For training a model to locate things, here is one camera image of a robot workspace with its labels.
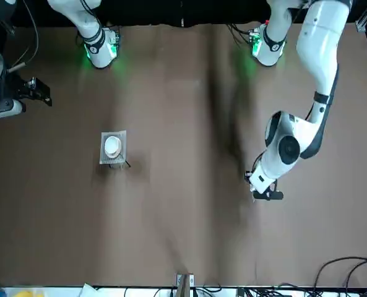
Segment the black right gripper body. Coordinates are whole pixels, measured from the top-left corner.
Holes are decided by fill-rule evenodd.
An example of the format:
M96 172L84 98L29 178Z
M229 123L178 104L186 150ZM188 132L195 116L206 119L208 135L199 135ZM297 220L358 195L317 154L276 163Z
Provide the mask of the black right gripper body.
M9 85L0 82L0 107L19 107L20 103L15 99L14 92Z

